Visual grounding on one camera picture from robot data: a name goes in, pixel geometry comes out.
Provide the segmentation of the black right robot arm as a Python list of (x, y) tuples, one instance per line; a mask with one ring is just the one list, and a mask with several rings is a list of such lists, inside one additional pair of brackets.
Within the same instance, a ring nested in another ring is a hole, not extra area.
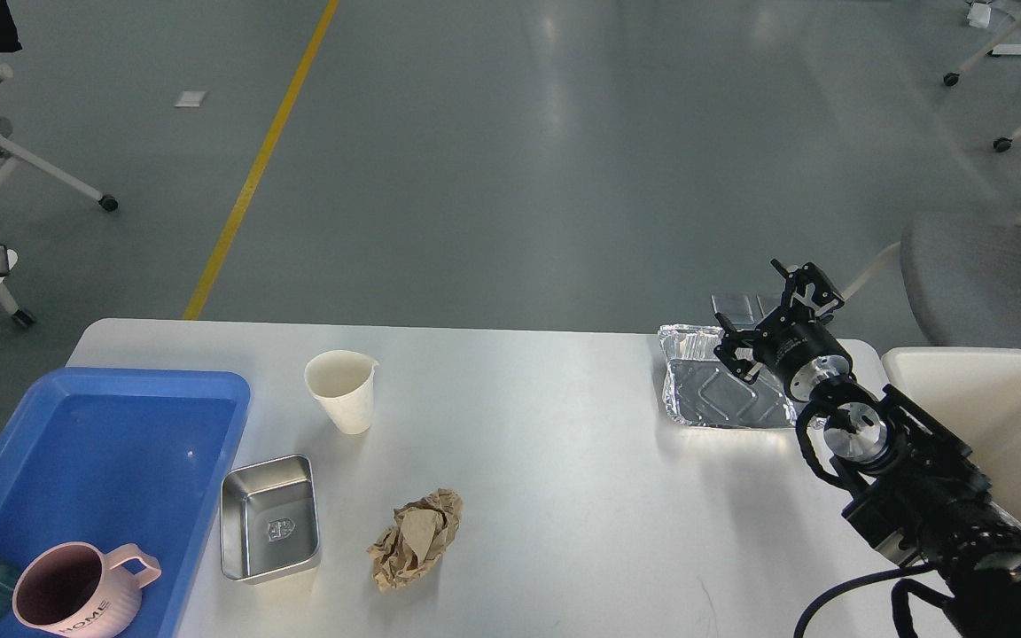
[(798, 404), (794, 431), (807, 467), (850, 494), (843, 518), (892, 569), (843, 582), (799, 615), (801, 637), (827, 602), (891, 581), (892, 625), (915, 637), (911, 599), (936, 607), (961, 637), (1021, 637), (1021, 525), (990, 494), (965, 441), (900, 389), (863, 387), (827, 330), (844, 298), (814, 263), (787, 268), (776, 307), (741, 330), (716, 314), (714, 354), (752, 384), (768, 370)]

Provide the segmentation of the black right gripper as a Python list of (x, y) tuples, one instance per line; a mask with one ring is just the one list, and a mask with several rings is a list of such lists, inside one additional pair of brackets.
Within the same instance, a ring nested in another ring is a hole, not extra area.
[(716, 312), (722, 336), (714, 355), (742, 383), (752, 385), (761, 373), (774, 375), (791, 400), (808, 403), (826, 381), (853, 380), (850, 355), (823, 326), (833, 322), (846, 299), (812, 262), (790, 268), (778, 259), (770, 263), (783, 278), (779, 323), (769, 314), (740, 330), (728, 315)]

